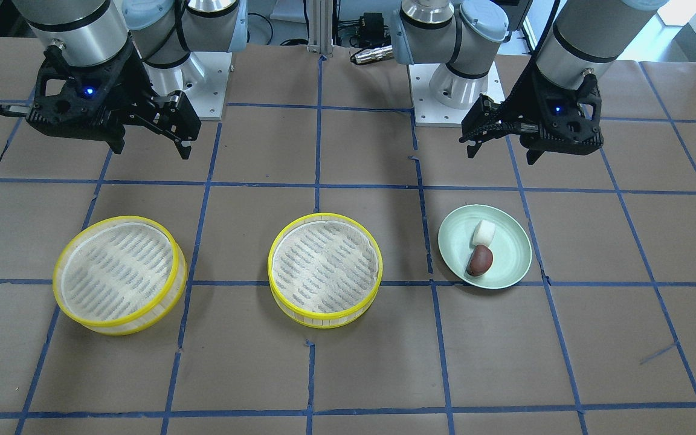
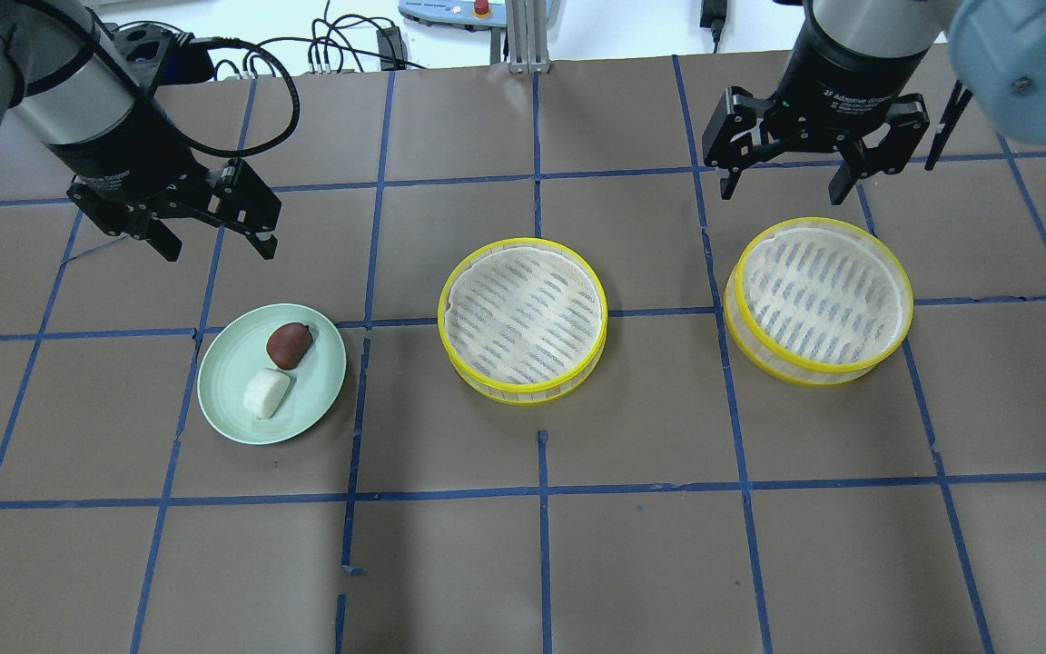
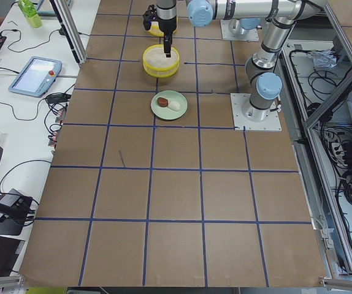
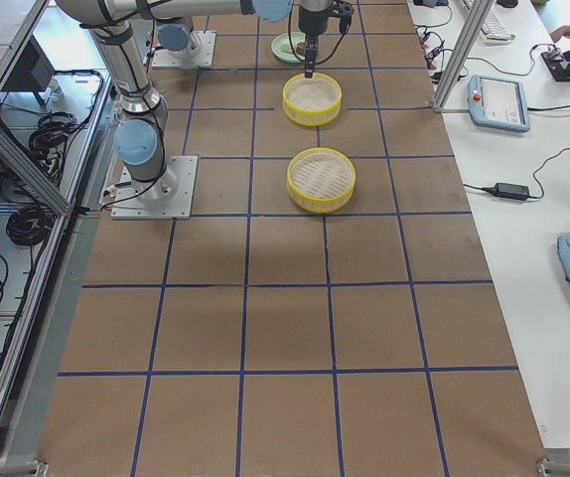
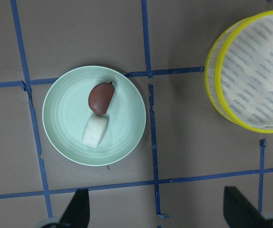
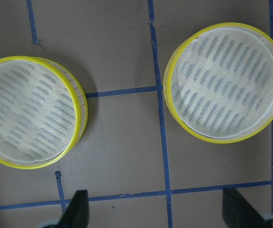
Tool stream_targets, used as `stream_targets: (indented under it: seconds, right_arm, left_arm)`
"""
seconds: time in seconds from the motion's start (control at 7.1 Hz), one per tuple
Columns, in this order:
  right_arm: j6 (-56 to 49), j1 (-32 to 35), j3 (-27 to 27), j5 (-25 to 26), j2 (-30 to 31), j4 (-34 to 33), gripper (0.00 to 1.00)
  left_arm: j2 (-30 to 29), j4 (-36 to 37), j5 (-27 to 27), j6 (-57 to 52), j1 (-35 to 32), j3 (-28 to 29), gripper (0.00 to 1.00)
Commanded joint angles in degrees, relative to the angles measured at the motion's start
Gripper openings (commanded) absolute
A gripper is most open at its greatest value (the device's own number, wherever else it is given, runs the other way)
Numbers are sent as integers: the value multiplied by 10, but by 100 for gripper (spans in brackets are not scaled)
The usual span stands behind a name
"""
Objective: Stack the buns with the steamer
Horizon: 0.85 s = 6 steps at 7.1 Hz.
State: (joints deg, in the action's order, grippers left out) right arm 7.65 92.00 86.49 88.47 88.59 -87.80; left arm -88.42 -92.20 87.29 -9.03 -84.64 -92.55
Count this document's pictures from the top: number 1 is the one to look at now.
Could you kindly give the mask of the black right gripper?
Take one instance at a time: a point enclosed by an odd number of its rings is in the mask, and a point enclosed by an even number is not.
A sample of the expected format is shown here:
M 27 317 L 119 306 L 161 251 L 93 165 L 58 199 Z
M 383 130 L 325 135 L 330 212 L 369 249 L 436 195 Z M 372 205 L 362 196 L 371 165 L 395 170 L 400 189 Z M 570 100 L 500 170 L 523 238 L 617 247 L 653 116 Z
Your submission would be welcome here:
M 147 126 L 166 136 L 187 160 L 201 132 L 201 119 L 185 91 L 155 96 L 143 61 L 131 43 L 99 65 L 70 66 L 65 50 L 50 45 L 37 72 L 33 105 L 0 103 L 0 115 L 25 118 L 42 134 L 104 141 L 124 147 L 125 126 Z

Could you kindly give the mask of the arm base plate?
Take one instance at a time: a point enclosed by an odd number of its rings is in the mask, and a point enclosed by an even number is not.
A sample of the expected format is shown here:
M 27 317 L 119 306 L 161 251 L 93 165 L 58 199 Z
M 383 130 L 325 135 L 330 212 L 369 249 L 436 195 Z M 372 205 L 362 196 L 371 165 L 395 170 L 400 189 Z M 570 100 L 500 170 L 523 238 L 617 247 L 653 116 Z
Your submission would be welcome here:
M 444 64 L 409 65 L 408 72 L 417 126 L 460 127 L 478 97 L 505 100 L 495 64 L 476 79 L 459 77 Z
M 183 90 L 201 120 L 223 118 L 232 58 L 231 53 L 193 52 L 182 64 Z

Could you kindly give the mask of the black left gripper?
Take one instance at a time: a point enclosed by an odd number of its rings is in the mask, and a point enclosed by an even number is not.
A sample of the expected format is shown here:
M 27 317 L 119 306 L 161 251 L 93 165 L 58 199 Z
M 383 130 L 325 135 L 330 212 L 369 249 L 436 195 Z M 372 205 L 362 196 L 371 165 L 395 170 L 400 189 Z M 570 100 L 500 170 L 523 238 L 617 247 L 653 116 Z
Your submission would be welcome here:
M 511 95 L 497 103 L 481 95 L 461 122 L 461 143 L 466 156 L 473 159 L 486 141 L 506 135 L 520 135 L 520 144 L 527 149 L 527 164 L 533 165 L 545 152 L 588 156 L 602 148 L 604 138 L 600 126 L 602 99 L 598 77 L 591 68 L 583 70 L 582 83 L 575 90 L 562 88 L 547 80 L 533 66 L 529 74 L 530 112 L 524 115 L 518 107 L 519 97 Z M 527 122 L 536 124 L 536 131 L 527 133 Z

